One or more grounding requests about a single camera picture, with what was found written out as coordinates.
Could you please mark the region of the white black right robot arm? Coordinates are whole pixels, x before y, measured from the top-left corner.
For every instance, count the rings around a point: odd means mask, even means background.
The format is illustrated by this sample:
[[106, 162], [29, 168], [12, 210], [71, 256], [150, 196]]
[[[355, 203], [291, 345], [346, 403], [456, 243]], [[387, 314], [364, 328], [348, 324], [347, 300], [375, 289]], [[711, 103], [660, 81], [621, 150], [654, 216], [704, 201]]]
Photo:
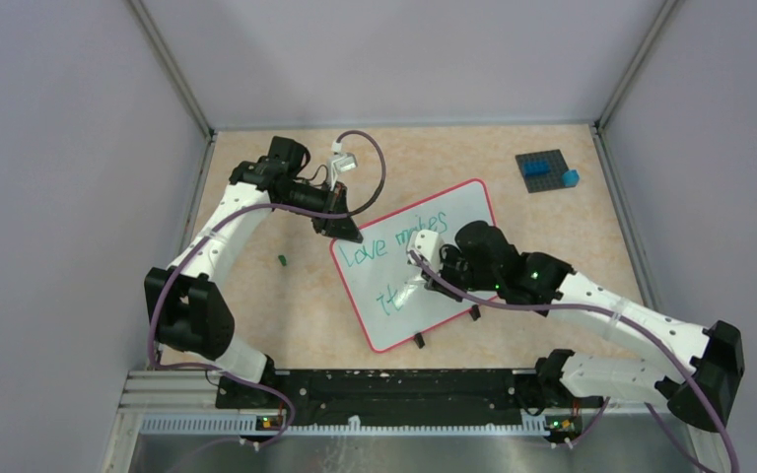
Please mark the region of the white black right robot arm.
[[552, 255], [519, 251], [485, 221], [461, 227], [452, 243], [418, 231], [407, 258], [428, 291], [477, 304], [493, 292], [498, 308], [575, 324], [635, 354], [621, 360], [553, 351], [535, 366], [546, 403], [611, 397], [666, 407], [703, 431], [726, 427], [745, 371], [741, 333], [732, 324], [706, 327], [634, 303]]

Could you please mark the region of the pink framed whiteboard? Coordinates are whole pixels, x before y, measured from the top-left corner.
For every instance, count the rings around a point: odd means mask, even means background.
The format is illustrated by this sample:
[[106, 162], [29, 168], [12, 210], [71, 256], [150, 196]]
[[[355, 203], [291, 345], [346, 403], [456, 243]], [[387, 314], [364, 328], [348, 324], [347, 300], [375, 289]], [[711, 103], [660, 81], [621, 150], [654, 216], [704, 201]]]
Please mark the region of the pink framed whiteboard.
[[386, 352], [472, 307], [423, 288], [421, 271], [408, 263], [409, 240], [433, 231], [453, 244], [474, 221], [495, 223], [483, 180], [469, 179], [360, 227], [363, 241], [336, 239], [330, 254], [370, 348]]

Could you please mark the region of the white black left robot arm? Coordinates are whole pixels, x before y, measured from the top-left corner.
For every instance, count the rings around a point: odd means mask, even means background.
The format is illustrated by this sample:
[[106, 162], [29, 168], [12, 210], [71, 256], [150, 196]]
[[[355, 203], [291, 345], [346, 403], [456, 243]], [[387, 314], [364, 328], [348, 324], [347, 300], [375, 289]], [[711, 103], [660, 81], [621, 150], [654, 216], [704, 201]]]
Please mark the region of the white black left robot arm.
[[193, 354], [207, 369], [239, 378], [240, 396], [253, 407], [273, 401], [277, 382], [265, 373], [268, 357], [237, 335], [220, 286], [256, 228], [276, 210], [310, 217], [319, 235], [362, 241], [339, 179], [357, 160], [339, 141], [331, 151], [325, 182], [312, 185], [300, 175], [310, 162], [308, 148], [273, 137], [265, 155], [234, 168], [216, 210], [190, 246], [168, 268], [152, 268], [144, 281], [152, 344]]

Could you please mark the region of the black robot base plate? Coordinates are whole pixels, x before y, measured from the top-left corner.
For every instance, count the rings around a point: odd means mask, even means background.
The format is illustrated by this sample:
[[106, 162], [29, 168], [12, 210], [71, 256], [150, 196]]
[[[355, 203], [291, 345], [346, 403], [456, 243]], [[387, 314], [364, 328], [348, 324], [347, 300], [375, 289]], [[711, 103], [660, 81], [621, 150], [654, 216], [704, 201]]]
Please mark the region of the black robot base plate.
[[353, 416], [367, 427], [509, 426], [601, 404], [546, 388], [530, 370], [281, 370], [263, 383], [259, 390], [222, 380], [215, 405], [285, 414], [292, 403], [299, 428], [343, 425]]

